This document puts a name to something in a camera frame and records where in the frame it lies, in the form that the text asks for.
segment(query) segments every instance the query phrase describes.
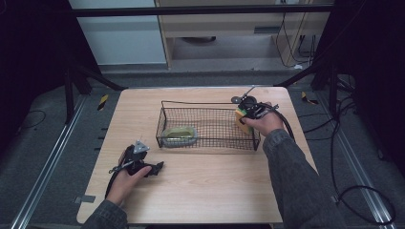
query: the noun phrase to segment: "hand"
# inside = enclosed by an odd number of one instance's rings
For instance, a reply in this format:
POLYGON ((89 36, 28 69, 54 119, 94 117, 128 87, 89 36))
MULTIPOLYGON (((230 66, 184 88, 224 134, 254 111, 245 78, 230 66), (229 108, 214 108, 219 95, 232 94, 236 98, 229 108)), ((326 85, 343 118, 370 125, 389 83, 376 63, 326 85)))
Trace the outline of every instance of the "hand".
POLYGON ((284 129, 283 120, 274 112, 270 112, 260 119, 250 119, 243 117, 242 121, 254 129, 258 130, 262 135, 267 136, 270 132, 276 129, 284 129))
POLYGON ((116 179, 111 186, 110 192, 107 196, 107 200, 110 200, 117 206, 125 200, 131 193, 135 185, 151 171, 151 166, 146 166, 140 169, 137 173, 130 176, 127 170, 123 169, 119 171, 116 179))

